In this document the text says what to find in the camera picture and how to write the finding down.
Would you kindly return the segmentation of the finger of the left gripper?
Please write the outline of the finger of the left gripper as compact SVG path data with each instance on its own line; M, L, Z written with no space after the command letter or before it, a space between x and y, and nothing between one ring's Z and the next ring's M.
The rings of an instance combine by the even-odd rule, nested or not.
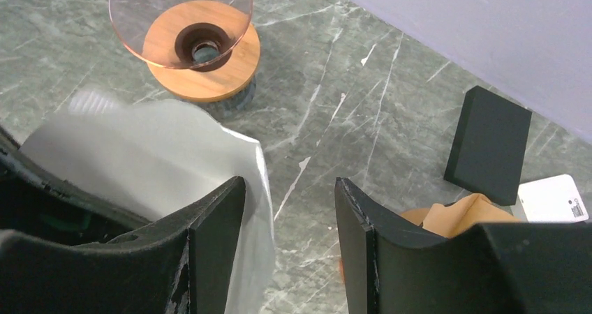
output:
M106 243L148 225L137 213L58 179L1 129L1 229L77 246Z

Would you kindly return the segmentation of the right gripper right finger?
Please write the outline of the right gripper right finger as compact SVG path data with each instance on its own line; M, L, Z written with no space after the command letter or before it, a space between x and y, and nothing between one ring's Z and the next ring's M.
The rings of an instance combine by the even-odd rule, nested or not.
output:
M590 313L591 225L479 223L447 239L334 189L350 313Z

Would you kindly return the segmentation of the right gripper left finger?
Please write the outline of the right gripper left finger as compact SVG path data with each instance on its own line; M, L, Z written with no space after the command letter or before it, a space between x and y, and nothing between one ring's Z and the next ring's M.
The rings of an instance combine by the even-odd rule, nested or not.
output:
M246 202L243 178L106 243L1 229L2 313L223 313Z

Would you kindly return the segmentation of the brown paper coffee filter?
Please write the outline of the brown paper coffee filter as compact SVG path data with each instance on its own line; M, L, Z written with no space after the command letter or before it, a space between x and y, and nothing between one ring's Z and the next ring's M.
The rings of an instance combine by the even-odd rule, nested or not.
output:
M445 238L453 238L478 223L520 223L512 214L496 207L483 194L471 194L451 205L433 204L420 225Z

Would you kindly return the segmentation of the white paper coffee filter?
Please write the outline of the white paper coffee filter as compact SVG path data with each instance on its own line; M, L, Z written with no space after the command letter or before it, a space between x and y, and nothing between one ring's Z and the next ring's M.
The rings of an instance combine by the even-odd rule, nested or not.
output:
M225 311L260 311L276 255L258 140L181 100L126 105L85 87L20 149L57 178L151 221L203 198L230 177L244 178L246 203Z

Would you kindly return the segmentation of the pink clear plastic dripper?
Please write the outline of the pink clear plastic dripper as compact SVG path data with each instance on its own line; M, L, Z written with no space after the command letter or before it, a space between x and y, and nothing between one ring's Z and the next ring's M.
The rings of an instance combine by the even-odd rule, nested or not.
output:
M244 37L253 0L108 0L114 32L160 68L212 70Z

